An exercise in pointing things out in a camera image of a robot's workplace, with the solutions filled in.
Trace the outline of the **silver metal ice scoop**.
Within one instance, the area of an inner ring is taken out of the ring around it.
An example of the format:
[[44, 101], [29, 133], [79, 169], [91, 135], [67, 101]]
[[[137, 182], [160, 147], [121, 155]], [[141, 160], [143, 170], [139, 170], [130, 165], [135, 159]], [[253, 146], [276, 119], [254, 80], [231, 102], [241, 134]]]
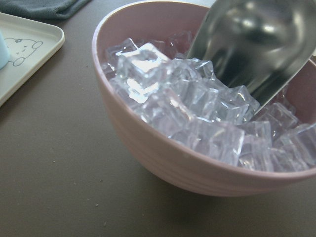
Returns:
[[222, 83], [244, 85], [263, 107], [296, 76], [315, 48], [313, 0], [217, 0], [187, 57], [211, 61]]

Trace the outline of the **clear ice cubes pile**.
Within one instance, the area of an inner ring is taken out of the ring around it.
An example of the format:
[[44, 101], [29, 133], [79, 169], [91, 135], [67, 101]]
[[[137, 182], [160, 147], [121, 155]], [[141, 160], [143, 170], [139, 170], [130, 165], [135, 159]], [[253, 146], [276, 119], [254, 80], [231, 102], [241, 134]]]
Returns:
[[316, 165], [316, 126], [301, 123], [283, 89], [263, 108], [245, 86], [227, 87], [211, 61], [185, 59], [191, 32], [168, 39], [130, 38], [104, 51], [104, 74], [137, 116], [195, 152], [267, 172]]

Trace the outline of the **light blue cup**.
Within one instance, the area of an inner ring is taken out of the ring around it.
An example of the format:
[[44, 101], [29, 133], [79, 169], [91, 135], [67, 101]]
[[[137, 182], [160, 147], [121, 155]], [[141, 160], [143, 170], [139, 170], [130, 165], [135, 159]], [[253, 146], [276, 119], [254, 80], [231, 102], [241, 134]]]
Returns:
[[0, 69], [2, 69], [9, 61], [10, 54], [5, 43], [2, 33], [0, 33]]

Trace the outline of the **pink bowl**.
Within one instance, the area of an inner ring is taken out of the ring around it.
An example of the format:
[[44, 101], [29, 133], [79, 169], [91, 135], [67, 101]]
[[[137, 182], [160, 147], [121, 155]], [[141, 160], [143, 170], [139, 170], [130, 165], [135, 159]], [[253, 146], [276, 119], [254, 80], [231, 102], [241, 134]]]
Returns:
[[142, 122], [109, 84], [101, 67], [106, 48], [127, 37], [164, 40], [176, 30], [195, 33], [207, 11], [208, 7], [193, 3], [145, 0], [121, 6], [100, 21], [93, 35], [92, 57], [102, 100], [117, 136], [148, 171], [202, 195], [250, 196], [314, 178], [314, 168], [295, 173], [250, 171], [196, 153]]

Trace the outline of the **cream serving tray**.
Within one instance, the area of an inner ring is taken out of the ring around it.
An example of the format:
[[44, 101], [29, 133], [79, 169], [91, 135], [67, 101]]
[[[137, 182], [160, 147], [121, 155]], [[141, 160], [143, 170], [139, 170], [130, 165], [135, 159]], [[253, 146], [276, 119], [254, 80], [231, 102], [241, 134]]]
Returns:
[[64, 44], [62, 29], [5, 13], [0, 31], [10, 58], [0, 70], [0, 104], [5, 103]]

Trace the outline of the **grey folded cloth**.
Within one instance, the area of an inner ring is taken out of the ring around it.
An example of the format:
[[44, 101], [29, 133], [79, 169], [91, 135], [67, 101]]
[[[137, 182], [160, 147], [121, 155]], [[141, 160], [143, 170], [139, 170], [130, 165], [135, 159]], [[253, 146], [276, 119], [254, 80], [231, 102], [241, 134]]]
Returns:
[[68, 19], [88, 0], [2, 0], [1, 13], [28, 19]]

